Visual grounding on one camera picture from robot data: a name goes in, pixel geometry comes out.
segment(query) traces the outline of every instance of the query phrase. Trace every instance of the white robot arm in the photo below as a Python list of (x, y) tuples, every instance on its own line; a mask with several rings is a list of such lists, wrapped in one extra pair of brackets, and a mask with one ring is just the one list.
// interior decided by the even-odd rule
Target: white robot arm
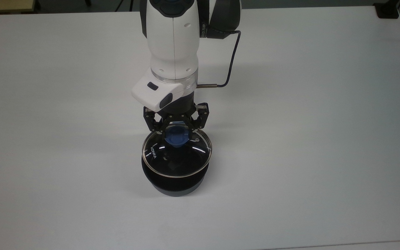
[(151, 2), (161, 1), (148, 0), (146, 7), (151, 66), (133, 87), (132, 95), (147, 108), (158, 112), (192, 93), (197, 86), (199, 13), (197, 0), (190, 0), (190, 4), (185, 5), (180, 3), (178, 10), (165, 9), (164, 5)]
[(145, 75), (133, 87), (132, 95), (154, 112), (196, 89), (200, 37), (223, 39), (227, 36), (208, 31), (209, 25), (215, 21), (220, 30), (232, 31), (240, 22), (240, 0), (198, 1), (140, 2), (143, 33), (148, 38), (151, 62)]

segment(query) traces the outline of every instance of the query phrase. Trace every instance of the black cable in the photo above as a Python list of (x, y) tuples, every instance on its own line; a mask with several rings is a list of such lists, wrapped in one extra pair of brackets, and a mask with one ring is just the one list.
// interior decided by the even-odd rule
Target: black cable
[[(240, 41), (240, 35), (241, 35), (242, 33), (240, 32), (240, 30), (235, 30), (235, 31), (227, 32), (227, 31), (217, 30), (217, 29), (215, 29), (215, 28), (213, 28), (213, 27), (208, 27), (208, 28), (211, 29), (211, 30), (213, 30), (213, 31), (215, 31), (215, 32), (218, 32), (218, 33), (221, 33), (221, 34), (225, 34), (225, 35), (229, 35), (229, 34), (238, 34), (237, 40), (235, 40), (234, 51), (232, 51), (231, 62), (229, 63), (229, 70), (228, 70), (228, 76), (227, 76), (227, 78), (226, 78), (226, 82), (225, 82), (224, 84), (218, 84), (218, 85), (217, 85), (218, 88), (219, 88), (219, 87), (222, 88), (222, 87), (225, 87), (225, 86), (228, 84), (229, 78), (231, 77), (232, 64), (234, 63), (235, 52), (237, 51), (237, 46), (238, 46), (239, 41)], [(210, 84), (199, 84), (199, 85), (197, 85), (197, 87), (199, 87), (199, 86), (208, 86), (208, 85), (210, 85)]]
[(129, 12), (132, 12), (132, 6), (134, 5), (134, 0), (131, 0), (131, 5), (129, 6)]
[(118, 9), (119, 9), (119, 7), (121, 6), (122, 3), (123, 3), (123, 0), (121, 0), (121, 1), (119, 2), (118, 6), (117, 6), (117, 9), (115, 9), (115, 12), (118, 11)]

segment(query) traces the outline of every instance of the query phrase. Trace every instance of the black pot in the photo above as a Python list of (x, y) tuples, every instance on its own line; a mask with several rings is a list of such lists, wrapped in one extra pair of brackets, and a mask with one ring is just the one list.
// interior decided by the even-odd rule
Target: black pot
[(189, 141), (176, 147), (153, 132), (144, 141), (141, 165), (157, 190), (169, 196), (182, 196), (202, 182), (211, 151), (211, 142), (201, 130), (193, 132)]

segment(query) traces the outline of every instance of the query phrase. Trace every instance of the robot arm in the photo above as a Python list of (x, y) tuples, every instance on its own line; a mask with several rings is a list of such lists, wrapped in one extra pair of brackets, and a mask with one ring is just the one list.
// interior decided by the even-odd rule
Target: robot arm
[(171, 2), (146, 1), (151, 66), (132, 89), (133, 97), (155, 112), (191, 94), (197, 86), (200, 41), (197, 0)]
[(141, 104), (159, 112), (197, 87), (200, 37), (227, 37), (240, 22), (240, 0), (140, 0), (150, 67), (132, 89)]

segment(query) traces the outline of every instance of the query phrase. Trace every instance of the table surface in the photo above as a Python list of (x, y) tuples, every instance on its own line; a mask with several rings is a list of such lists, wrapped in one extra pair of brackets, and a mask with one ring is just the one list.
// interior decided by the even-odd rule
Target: table surface
[[(213, 156), (190, 195), (144, 176), (130, 90), (138, 13), (0, 16), (0, 250), (310, 247), (400, 240), (400, 18), (374, 7), (243, 10)], [(222, 83), (234, 36), (202, 39)]]
[(0, 12), (33, 11), (34, 0), (0, 0)]

